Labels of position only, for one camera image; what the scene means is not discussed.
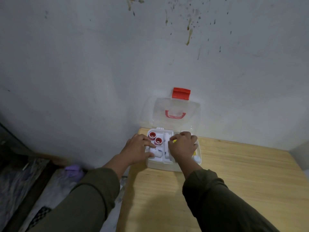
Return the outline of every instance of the right hand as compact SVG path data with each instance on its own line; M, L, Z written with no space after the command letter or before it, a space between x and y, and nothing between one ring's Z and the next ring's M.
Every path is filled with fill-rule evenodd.
M170 149L171 155L177 161L177 159L189 158L193 156L193 153L198 147L198 144L195 144L197 136L191 135L190 132L181 132L170 138L168 141L168 148Z

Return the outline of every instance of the red latch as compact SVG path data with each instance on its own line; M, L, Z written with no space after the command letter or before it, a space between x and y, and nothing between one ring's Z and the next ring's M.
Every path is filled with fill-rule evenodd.
M183 100L189 100L191 90L183 88L174 88L172 98L178 98Z

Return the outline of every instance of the clear plastic lid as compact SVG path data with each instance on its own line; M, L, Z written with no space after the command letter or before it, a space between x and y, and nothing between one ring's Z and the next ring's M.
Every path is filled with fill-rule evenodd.
M144 121L152 127L196 133L200 122L201 106L199 103L174 98L148 99L154 105L146 104L148 114Z

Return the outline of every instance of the red handle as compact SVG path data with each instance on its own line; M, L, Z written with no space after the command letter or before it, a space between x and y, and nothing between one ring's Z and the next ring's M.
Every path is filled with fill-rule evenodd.
M165 115L166 115L166 117L168 117L168 118L182 119L182 118L186 115L186 113L183 112L181 116L170 116L170 115L168 115L168 110L165 110Z

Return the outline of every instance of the left hand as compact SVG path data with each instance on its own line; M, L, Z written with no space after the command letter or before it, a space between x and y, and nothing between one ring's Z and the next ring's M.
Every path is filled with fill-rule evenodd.
M151 143L151 140L144 134L134 134L134 136L127 141L120 155L128 160L129 165L145 161L149 157L154 157L153 153L145 152L145 146L156 148L156 146Z

